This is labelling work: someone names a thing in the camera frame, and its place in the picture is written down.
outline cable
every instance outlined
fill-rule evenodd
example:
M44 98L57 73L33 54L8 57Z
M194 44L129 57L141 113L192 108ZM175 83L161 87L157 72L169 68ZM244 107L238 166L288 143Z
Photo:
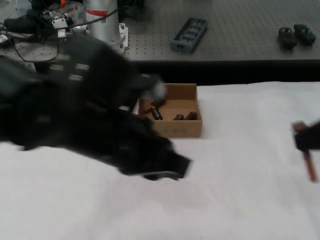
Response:
M11 27L16 24L17 22L19 22L21 19L24 19L24 18L27 18L27 17L36 17L38 18L41 22L43 22L46 26L49 26L50 28L54 29L55 31L55 34L57 35L57 40L56 40L56 50L57 50L57 53L54 57L50 58L50 59L47 59L47 60L40 60L40 61L31 61L31 60L26 60L24 59L21 54L19 53L19 51L17 50L16 48L16 45L14 43L11 43L11 46L12 48L15 50L16 54L21 58L21 60L23 60L24 62L27 62L27 63L32 63L32 64L37 64L37 63L45 63L45 62L50 62L52 60L55 60L58 56L59 56L59 53L60 53L60 50L59 50L59 38L58 38L58 33L57 31L55 30L55 28L48 24L47 22L43 21L40 17L36 16L36 15L24 15L24 16L21 16L21 17L18 17L16 18L16 20L14 21L14 23L11 25ZM5 36L7 38L9 38L8 36L8 31L10 31L9 29L6 29L6 32L5 32Z
M56 53L56 56L54 56L53 58L50 58L48 60L41 60L41 61L30 61L30 60L26 60L24 59L21 54L19 53L19 51L17 50L15 44L11 43L11 46L13 47L13 49L15 50L16 54L24 61L24 62L27 62L27 63L44 63L44 62L50 62L52 60L55 60L59 53L60 53L60 50L59 50L59 38L58 38L58 30L69 30L69 29L72 29L72 28L75 28L75 27L80 27L80 26L84 26L84 25L89 25L89 24L93 24L93 23L96 23L96 22L99 22L101 20L104 20L104 19L107 19L108 17L112 16L113 14L117 13L119 11L119 9L121 8L124 8L129 2L131 2L131 0L128 0L126 1L125 3L123 3L120 7L118 7L116 10L110 12L109 14L107 14L106 16L103 16L103 17L100 17L98 19L95 19L95 20L92 20L92 21L88 21L88 22L85 22L85 23L80 23L80 24L74 24L74 25L71 25L71 26L67 26L67 27L59 27L59 28L54 28L52 25L49 25L47 22L43 21L40 17L36 16L36 15L25 15L25 16L21 16L21 17L18 17L16 19L16 21L12 24L14 25L16 22L18 22L20 19L22 18L25 18L25 17L36 17L40 20L40 22L44 23L46 26L49 26L50 28L53 28L54 31L55 31L55 34L57 35L57 40L56 40L56 49L57 49L57 53ZM58 12L58 13L61 13L63 14L65 17L67 17L64 13L62 13L61 11L57 11L55 9L52 9L52 10L49 10L49 11L53 11L53 12ZM9 29L6 29L6 32L5 32L5 35L8 37L8 31Z

